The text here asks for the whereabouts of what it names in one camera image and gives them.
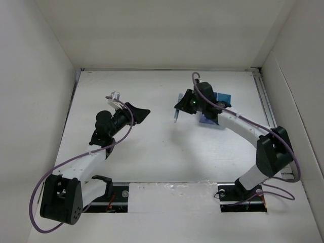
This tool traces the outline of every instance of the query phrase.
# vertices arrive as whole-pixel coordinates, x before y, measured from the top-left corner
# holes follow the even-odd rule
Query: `white table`
[[[252,73],[201,72],[201,77],[215,92],[231,94],[240,113],[267,124]],[[32,230],[29,242],[321,242],[301,183],[271,182],[295,194],[296,201],[266,195],[267,214],[220,212],[212,197],[215,182],[233,182],[245,173],[256,151],[228,129],[202,126],[194,115],[181,112],[174,124],[173,106],[188,88],[190,71],[83,72],[56,164],[84,152],[96,114],[111,111],[105,96],[112,91],[121,92],[124,102],[150,109],[98,170],[114,182],[135,182],[129,213],[83,214],[76,225],[49,235]],[[36,219],[43,228],[55,225],[39,214]]]

